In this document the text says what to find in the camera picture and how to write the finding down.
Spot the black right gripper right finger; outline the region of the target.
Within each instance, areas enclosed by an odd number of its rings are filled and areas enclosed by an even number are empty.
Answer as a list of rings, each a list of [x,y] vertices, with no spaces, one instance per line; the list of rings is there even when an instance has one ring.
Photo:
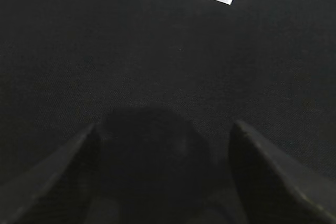
[[[228,162],[250,223],[335,223],[335,183],[236,121]]]

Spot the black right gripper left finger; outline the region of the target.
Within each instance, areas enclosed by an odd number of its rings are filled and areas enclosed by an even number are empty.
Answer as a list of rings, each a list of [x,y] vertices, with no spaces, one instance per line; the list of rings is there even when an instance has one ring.
[[[95,124],[1,186],[1,223],[84,223],[101,149]]]

